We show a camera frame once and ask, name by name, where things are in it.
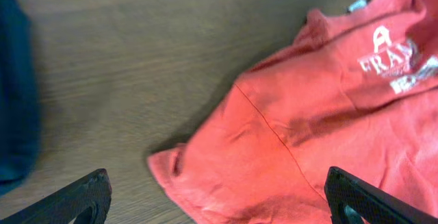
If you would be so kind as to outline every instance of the red fabric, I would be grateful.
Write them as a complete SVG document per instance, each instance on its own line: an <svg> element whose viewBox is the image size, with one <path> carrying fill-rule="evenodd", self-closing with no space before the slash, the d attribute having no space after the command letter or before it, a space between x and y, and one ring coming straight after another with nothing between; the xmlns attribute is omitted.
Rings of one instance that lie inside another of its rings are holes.
<svg viewBox="0 0 438 224"><path fill-rule="evenodd" d="M149 166L198 223L330 223L330 166L438 216L436 35L436 0L310 11L293 45Z"/></svg>

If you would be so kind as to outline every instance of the shirt seam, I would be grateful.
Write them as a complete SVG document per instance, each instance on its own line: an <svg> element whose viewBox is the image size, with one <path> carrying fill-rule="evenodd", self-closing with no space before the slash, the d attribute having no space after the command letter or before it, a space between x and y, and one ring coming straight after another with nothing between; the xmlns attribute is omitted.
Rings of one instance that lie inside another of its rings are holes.
<svg viewBox="0 0 438 224"><path fill-rule="evenodd" d="M279 139L279 141L281 142L281 144L287 149L287 151L289 152L289 154L292 157L292 160L295 162L296 166L298 167L298 170L300 171L300 174L302 176L302 178L307 182L307 184L309 185L309 187L316 193L318 194L318 196L320 196L325 202L327 202L327 200L310 184L309 180L307 180L307 178L305 177L305 174L303 173L300 165L298 164L298 161L296 160L296 158L294 157L294 154L290 151L289 147L287 147L287 145L284 143L284 141L280 138L280 136L274 131L274 129L269 125L268 120L265 118L265 116L260 112L260 110L254 105L254 103L252 103L252 101L245 95L245 93L242 91L242 89L240 89L240 87L237 84L234 84L234 86L241 92L241 94L248 100L248 102L254 107L254 109L260 114L260 116L262 117L262 119L265 121L266 125L269 127L269 129L275 134L275 136Z"/></svg>

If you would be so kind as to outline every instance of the wood grain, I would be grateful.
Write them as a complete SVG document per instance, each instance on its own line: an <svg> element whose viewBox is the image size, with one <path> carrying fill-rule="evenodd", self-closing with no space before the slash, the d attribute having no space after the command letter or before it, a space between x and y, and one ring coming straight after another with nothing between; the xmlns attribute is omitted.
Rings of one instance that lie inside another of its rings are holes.
<svg viewBox="0 0 438 224"><path fill-rule="evenodd" d="M145 157L185 142L240 72L292 41L308 9L341 14L353 1L20 0L33 22L42 153L0 199L0 219L106 168L108 223L192 223Z"/></svg>

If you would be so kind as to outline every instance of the black plastic part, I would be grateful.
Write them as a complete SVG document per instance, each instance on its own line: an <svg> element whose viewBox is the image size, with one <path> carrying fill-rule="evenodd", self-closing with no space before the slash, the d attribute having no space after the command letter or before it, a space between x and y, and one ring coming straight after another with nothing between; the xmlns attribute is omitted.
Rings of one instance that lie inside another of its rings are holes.
<svg viewBox="0 0 438 224"><path fill-rule="evenodd" d="M332 166L324 191L333 224L415 223L436 224L438 219Z"/></svg>
<svg viewBox="0 0 438 224"><path fill-rule="evenodd" d="M107 171L98 169L0 223L69 224L76 217L74 224L102 224L111 193Z"/></svg>

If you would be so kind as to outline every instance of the dark blue fabric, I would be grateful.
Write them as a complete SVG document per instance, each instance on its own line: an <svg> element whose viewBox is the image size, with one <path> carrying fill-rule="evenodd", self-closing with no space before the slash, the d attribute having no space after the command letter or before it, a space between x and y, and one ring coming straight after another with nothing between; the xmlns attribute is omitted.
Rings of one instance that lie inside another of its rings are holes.
<svg viewBox="0 0 438 224"><path fill-rule="evenodd" d="M32 170L39 133L29 21L16 0L0 0L0 196Z"/></svg>

